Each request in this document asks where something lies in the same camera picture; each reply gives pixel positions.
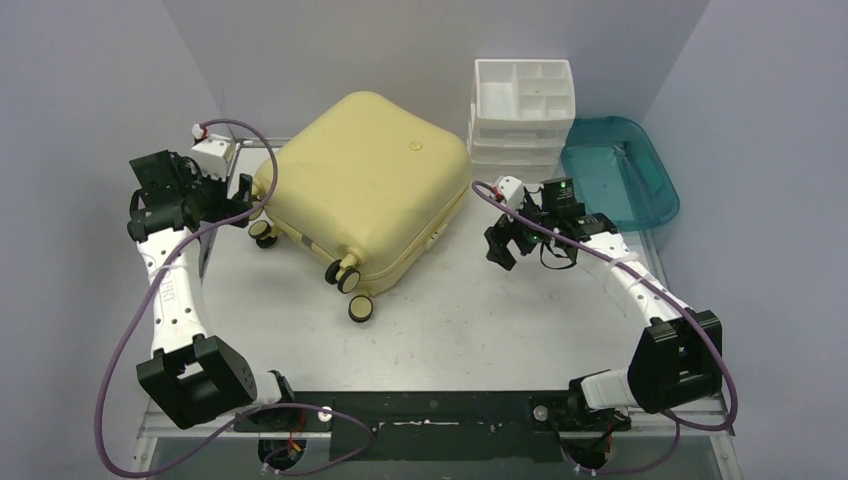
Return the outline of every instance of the storage compartment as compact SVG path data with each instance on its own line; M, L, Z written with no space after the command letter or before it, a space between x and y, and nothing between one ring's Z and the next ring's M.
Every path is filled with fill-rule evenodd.
M527 128L525 125L476 128L477 110L471 104L471 127L468 135L475 145L486 147L559 147L565 145L569 122L565 128Z
M561 148L483 147L471 145L472 163L556 168Z
M567 60L478 59L474 72L478 127L571 125L574 83Z
M577 119L562 151L577 198L622 231L670 221L680 199L648 135L621 117Z
M474 163L471 165L471 176L474 180L492 183L498 177L510 175L521 179L524 183L541 183L545 180L555 178L557 165L550 166L527 166L527 165L486 165Z

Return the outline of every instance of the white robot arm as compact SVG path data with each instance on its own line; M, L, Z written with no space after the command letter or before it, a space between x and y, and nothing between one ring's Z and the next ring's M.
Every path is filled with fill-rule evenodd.
M211 135L190 157L162 151L130 162L141 188L133 195L127 230L150 282L166 270L153 300L151 359L136 371L145 391L183 429L230 411L293 400L284 377L274 371L254 375L241 355L209 331L201 290L209 245L194 240L164 264L201 222L251 207L247 175L239 178L238 193L227 198L234 152L231 140ZM244 227L246 220L235 225Z
M585 206L574 197L569 178L544 182L539 207L521 180L501 177L495 182L498 200L522 216L559 233L584 247L612 257L605 261L581 253L566 244L555 244L568 258L592 275L625 317L642 336L629 367L607 370L572 380L570 389L577 390L580 408L586 411L640 407L648 413L665 411L682 403L712 395L721 388L721 374L715 360L706 351L691 326L678 311L648 289L651 284L669 299L692 313L699 326L721 351L721 323L710 311L694 312L657 280L638 261L618 233L615 225L603 214L587 215ZM489 253L486 258L510 270L515 259L507 250L514 241L522 255L533 251L537 244L547 247L552 239L530 231L527 227L503 215L486 231ZM616 265L630 267L634 278Z

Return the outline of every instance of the teal plastic tray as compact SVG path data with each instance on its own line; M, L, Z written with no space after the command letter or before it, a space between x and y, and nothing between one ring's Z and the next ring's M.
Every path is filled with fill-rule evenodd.
M622 117L578 118L561 155L577 198L624 232L668 223L680 209L648 134Z

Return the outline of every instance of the suitcase wheel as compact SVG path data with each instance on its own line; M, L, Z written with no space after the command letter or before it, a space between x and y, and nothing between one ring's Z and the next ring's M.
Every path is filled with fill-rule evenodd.
M348 268L344 271L341 278L339 278L339 284L336 285L340 292L347 295L352 292L357 285L359 285L359 279L362 275L359 273L359 270L355 268Z
M271 248L275 243L277 243L277 238L279 237L257 238L256 246L259 248Z
M339 274L339 269L341 269L341 260L336 260L327 267L327 271L324 272L324 281L329 283L330 285L335 285L338 283L336 281L336 275Z
M374 313L374 302L367 295L353 297L347 307L347 314L356 323L367 322L372 313Z
M259 240L269 233L271 233L271 225L265 220L260 220L247 229L247 234L254 240Z

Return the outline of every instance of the white wall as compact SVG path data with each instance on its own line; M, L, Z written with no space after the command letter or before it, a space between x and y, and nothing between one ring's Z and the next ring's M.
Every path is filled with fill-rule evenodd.
M568 58L582 116L641 120L708 0L166 0L222 110L292 136L354 90L466 134L477 57Z
M713 0L645 118L661 257L722 319L749 479L845 478L848 3Z
M0 7L0 465L3 478L106 478L94 399L146 286L126 233L127 162L190 146L213 97L160 2ZM120 465L146 406L131 342L107 402Z

